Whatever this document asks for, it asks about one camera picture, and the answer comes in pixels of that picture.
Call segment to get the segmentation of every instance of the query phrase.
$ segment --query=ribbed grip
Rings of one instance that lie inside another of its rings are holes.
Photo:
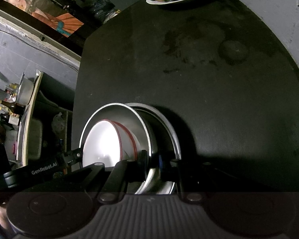
[[[201,206],[176,195],[126,195],[114,205],[100,207],[83,229],[63,239],[238,239],[218,227]],[[285,235],[273,239],[287,239]]]

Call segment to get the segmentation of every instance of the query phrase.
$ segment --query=cable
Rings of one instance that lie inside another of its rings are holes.
[[[32,47],[32,48],[38,50],[38,51],[41,51],[41,52],[43,52],[43,53],[45,53],[45,54],[47,54],[47,55],[49,55],[49,56],[55,58],[56,60],[60,61],[60,62],[63,63],[63,64],[66,64],[66,65],[69,66],[71,69],[73,69],[74,71],[76,71],[77,73],[79,73],[79,70],[76,69],[74,66],[72,66],[72,65],[70,65],[70,64],[68,64],[68,63],[66,63],[66,62],[63,62],[62,60],[58,59],[56,56],[54,56],[54,55],[52,55],[52,54],[50,54],[50,53],[48,53],[48,52],[46,52],[46,51],[44,51],[44,50],[42,50],[42,49],[39,49],[39,48],[37,48],[37,47],[35,47],[35,46],[30,45],[29,43],[27,43],[27,42],[25,42],[24,40],[20,39],[20,38],[17,37],[16,35],[13,35],[12,33],[8,33],[8,32],[3,31],[3,30],[0,30],[0,32],[4,32],[4,33],[7,33],[7,34],[9,34],[9,35],[15,37],[16,39],[22,41],[23,43],[27,44],[28,46],[30,46],[30,47]]]

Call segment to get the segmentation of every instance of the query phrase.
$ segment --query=label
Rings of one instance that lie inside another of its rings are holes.
[[[56,167],[56,166],[58,166],[58,163],[57,163],[57,162],[54,162],[54,163],[49,164],[49,165],[47,165],[47,166],[41,167],[41,168],[39,168],[39,169],[37,169],[37,170],[35,170],[35,171],[32,171],[31,173],[32,173],[32,175],[35,175],[35,174],[38,174],[38,173],[40,173],[40,172],[47,171],[47,170],[49,170],[49,169],[51,169],[51,168],[53,168],[53,167]]]
[[[10,115],[9,123],[12,124],[12,125],[18,126],[18,124],[19,124],[19,115],[17,115],[17,114]]]

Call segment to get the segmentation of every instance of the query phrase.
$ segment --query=plastic bag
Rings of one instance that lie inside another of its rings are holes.
[[[85,2],[85,10],[101,22],[112,8],[114,8],[114,4],[110,0],[86,0]]]
[[[65,129],[65,120],[62,118],[62,113],[55,115],[51,123],[54,134],[59,134]]]
[[[117,10],[115,10],[115,9],[112,9],[112,10],[110,10],[107,14],[106,14],[106,16],[105,16],[105,18],[104,18],[104,21],[103,21],[103,24],[104,23],[106,23],[108,20],[110,20],[110,19],[112,19],[114,16],[116,16],[118,13],[117,13]]]

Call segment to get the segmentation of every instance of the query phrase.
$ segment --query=red rim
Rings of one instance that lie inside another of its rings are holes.
[[[129,138],[132,142],[133,150],[134,150],[134,157],[135,157],[135,160],[137,160],[137,147],[136,147],[136,143],[135,143],[135,140],[134,140],[131,132],[125,126],[123,126],[121,123],[118,123],[118,122],[115,122],[115,121],[113,121],[113,123],[115,123],[120,128],[122,128],[125,131],[125,133],[129,136]]]
[[[111,121],[111,120],[109,120],[109,119],[108,119],[108,120],[103,119],[103,120],[100,120],[100,121],[107,121],[107,122],[111,123],[112,126],[115,128],[116,133],[117,133],[117,136],[118,136],[118,138],[119,138],[119,143],[120,143],[120,160],[122,160],[122,157],[123,157],[122,140],[121,140],[121,136],[120,136],[119,130],[118,130],[117,127],[115,126],[116,122],[113,122],[113,121]]]

